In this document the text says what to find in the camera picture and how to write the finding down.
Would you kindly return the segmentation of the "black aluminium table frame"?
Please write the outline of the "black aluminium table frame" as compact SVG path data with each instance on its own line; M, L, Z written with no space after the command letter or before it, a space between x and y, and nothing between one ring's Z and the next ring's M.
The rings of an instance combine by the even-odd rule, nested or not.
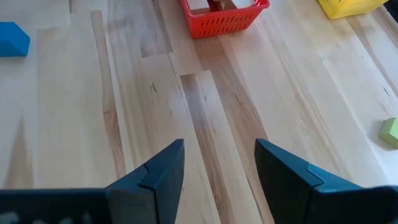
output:
M398 23L398 0L388 0L386 3L384 3L384 7Z

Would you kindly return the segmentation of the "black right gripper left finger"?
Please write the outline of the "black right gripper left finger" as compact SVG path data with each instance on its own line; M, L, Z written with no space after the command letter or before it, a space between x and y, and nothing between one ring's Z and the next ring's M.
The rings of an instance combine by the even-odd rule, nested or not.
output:
M184 167L177 139L107 187L0 190L0 224L174 224Z

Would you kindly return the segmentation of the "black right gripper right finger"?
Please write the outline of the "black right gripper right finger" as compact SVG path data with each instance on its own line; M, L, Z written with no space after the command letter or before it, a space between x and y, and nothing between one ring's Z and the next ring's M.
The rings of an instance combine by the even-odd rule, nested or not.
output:
M254 156L275 224L398 224L398 186L360 187L265 139Z

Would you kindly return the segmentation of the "small green block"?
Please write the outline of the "small green block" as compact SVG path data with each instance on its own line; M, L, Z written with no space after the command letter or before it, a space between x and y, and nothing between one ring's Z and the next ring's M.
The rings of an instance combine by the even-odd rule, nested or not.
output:
M379 137L394 149L398 149L398 116L383 122Z

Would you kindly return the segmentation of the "small blue block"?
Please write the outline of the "small blue block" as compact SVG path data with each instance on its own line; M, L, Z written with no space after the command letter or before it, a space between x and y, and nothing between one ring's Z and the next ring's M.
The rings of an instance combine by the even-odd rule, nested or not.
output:
M0 57L26 57L30 37L15 22L0 22Z

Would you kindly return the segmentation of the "yellow plastic basket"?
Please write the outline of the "yellow plastic basket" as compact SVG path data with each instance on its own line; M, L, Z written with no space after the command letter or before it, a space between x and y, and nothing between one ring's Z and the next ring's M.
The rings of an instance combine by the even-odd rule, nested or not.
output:
M317 0L329 19L371 12L388 0Z

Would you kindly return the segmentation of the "red plastic basket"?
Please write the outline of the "red plastic basket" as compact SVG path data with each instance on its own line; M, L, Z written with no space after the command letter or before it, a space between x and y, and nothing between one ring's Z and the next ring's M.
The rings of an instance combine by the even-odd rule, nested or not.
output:
M269 0L255 0L254 5L247 8L219 11L214 3L210 3L210 12L194 15L190 12L187 0L179 2L194 39L245 30L263 9L270 6Z

